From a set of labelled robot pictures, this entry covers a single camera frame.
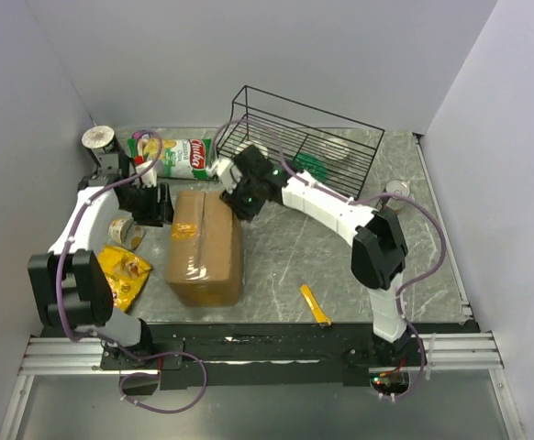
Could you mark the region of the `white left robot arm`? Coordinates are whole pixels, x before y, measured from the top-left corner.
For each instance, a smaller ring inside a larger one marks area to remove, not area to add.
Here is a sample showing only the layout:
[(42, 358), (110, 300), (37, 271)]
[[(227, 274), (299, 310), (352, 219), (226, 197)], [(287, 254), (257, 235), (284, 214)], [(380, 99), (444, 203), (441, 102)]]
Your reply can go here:
[(173, 220), (169, 185), (85, 184), (55, 243), (47, 252), (30, 257), (28, 276), (39, 320), (46, 328), (62, 331), (73, 342), (97, 337), (118, 347), (133, 368), (143, 369), (155, 357), (150, 329), (143, 320), (114, 306), (112, 290), (97, 260), (120, 210), (140, 225), (168, 225)]

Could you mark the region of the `yellow utility knife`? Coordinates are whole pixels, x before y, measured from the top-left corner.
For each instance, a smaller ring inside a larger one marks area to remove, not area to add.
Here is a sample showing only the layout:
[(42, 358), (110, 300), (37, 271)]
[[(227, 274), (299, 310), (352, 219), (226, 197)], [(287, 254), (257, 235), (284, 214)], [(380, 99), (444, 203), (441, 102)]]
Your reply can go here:
[(300, 287), (300, 292), (306, 300), (306, 303), (314, 316), (316, 322), (322, 327), (328, 327), (332, 325), (330, 318), (322, 311), (318, 304), (316, 297), (307, 284), (303, 284)]

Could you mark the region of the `brown cardboard express box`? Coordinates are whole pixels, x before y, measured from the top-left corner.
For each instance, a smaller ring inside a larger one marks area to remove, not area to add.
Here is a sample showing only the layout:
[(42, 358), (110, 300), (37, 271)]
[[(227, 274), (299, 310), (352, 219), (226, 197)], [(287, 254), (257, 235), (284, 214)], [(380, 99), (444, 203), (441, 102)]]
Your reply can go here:
[(227, 307), (239, 301), (242, 228), (221, 192), (178, 193), (165, 280), (188, 307)]

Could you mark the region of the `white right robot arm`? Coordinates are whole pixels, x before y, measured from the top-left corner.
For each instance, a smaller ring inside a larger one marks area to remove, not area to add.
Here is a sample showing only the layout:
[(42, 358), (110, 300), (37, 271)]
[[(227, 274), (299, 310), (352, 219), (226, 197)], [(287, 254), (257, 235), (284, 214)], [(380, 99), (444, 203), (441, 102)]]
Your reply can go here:
[(216, 159), (209, 173), (221, 182), (221, 199), (238, 219), (251, 221), (265, 203), (301, 212), (335, 232), (351, 248), (350, 270), (368, 291), (374, 354), (392, 366), (406, 355), (406, 319), (398, 308), (408, 249), (397, 215), (376, 211), (330, 189), (309, 171), (284, 161), (278, 165), (250, 144), (234, 158)]

